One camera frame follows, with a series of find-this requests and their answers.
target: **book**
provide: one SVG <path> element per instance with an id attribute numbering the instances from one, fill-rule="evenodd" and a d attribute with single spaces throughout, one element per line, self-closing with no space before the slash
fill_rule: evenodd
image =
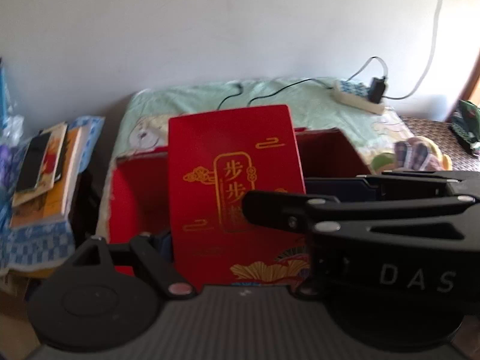
<path id="1" fill-rule="evenodd" d="M 28 202 L 28 200 L 32 200 L 53 188 L 66 131 L 67 124 L 60 123 L 42 132 L 42 134 L 50 133 L 50 138 L 45 149 L 42 166 L 40 167 L 38 185 L 34 190 L 15 192 L 13 194 L 12 207 Z"/>
<path id="2" fill-rule="evenodd" d="M 249 224 L 250 190 L 305 193 L 286 105 L 183 115 L 169 121 L 169 212 L 175 268 L 204 284 L 297 284 L 302 235 Z"/>
<path id="3" fill-rule="evenodd" d="M 87 129 L 88 126 L 82 126 L 67 132 L 62 178 L 50 191 L 14 207 L 10 228 L 54 223 L 67 217 L 88 135 Z"/>

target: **black plug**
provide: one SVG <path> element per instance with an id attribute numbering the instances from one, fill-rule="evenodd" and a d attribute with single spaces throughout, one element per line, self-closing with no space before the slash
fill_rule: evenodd
<path id="1" fill-rule="evenodd" d="M 385 84 L 386 76 L 383 76 L 381 79 L 374 77 L 371 80 L 370 89 L 368 90 L 367 99 L 371 103 L 380 104 L 382 101 L 383 94 L 387 89 Z"/>

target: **black phone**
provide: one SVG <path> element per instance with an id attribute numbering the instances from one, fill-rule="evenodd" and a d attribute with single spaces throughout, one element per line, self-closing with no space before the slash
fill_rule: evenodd
<path id="1" fill-rule="evenodd" d="M 15 192 L 31 191 L 38 185 L 40 169 L 42 168 L 45 150 L 50 140 L 51 132 L 33 137 L 23 158 L 22 168 L 18 175 Z"/>

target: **black cable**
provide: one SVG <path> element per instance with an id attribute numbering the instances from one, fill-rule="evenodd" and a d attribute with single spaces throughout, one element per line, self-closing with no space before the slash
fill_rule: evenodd
<path id="1" fill-rule="evenodd" d="M 370 64 L 371 61 L 376 59 L 378 62 L 382 64 L 383 67 L 383 77 L 387 78 L 388 77 L 388 66 L 385 63 L 383 59 L 381 59 L 379 56 L 371 56 L 367 61 L 363 64 L 363 66 L 353 75 L 351 76 L 346 82 L 350 81 L 352 78 L 356 77 L 358 74 L 362 73 L 363 70 Z"/>
<path id="2" fill-rule="evenodd" d="M 415 84 L 415 86 L 413 87 L 413 89 L 410 91 L 409 94 L 402 97 L 383 96 L 386 99 L 403 100 L 403 99 L 406 99 L 407 97 L 410 97 L 417 91 L 417 89 L 423 82 L 424 78 L 428 74 L 431 67 L 431 62 L 434 60 L 435 48 L 437 47 L 438 19 L 440 17 L 440 11 L 442 10 L 442 4 L 443 4 L 443 0 L 437 0 L 437 6 L 435 8 L 435 13 L 433 14 L 433 33 L 431 35 L 430 55 L 428 57 L 427 65 L 425 66 L 425 70 L 423 71 L 422 75 L 420 76 L 417 83 Z"/>
<path id="3" fill-rule="evenodd" d="M 304 83 L 304 82 L 306 82 L 306 81 L 314 81 L 315 83 L 322 85 L 325 89 L 333 89 L 333 87 L 328 86 L 327 84 L 325 84 L 324 82 L 320 81 L 319 79 L 303 79 L 302 81 L 294 82 L 293 84 L 284 86 L 283 88 L 280 88 L 280 89 L 277 90 L 276 92 L 271 93 L 271 94 L 268 94 L 268 95 L 266 95 L 266 96 L 257 96 L 257 97 L 254 97 L 253 99 L 251 99 L 251 100 L 247 103 L 247 107 L 250 107 L 250 104 L 251 104 L 253 101 L 255 101 L 255 100 L 265 99 L 265 98 L 267 98 L 267 97 L 275 96 L 276 94 L 282 92 L 282 90 L 284 90 L 284 89 L 287 89 L 287 88 L 289 88 L 289 87 L 291 87 L 291 86 L 294 86 L 294 85 L 297 85 L 297 84 Z"/>
<path id="4" fill-rule="evenodd" d="M 236 94 L 231 94 L 231 95 L 227 96 L 225 99 L 223 99 L 223 100 L 220 102 L 220 104 L 218 105 L 217 111 L 220 110 L 220 107 L 222 106 L 222 104 L 223 104 L 226 100 L 228 100 L 230 97 L 240 96 L 240 95 L 243 93 L 243 85 L 242 85 L 240 82 L 237 82 L 236 85 L 237 85 L 237 88 L 238 88 L 238 93 L 236 93 Z"/>

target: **gold ginkgo leaf pattern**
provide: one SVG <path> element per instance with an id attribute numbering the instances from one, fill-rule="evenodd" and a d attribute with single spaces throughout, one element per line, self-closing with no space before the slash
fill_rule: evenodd
<path id="1" fill-rule="evenodd" d="M 302 269 L 310 268 L 310 265 L 301 259 L 287 262 L 288 265 L 267 265 L 263 261 L 256 261 L 248 266 L 235 264 L 230 270 L 237 279 L 261 280 L 264 283 L 272 283 L 282 278 L 291 278 L 298 275 Z"/>

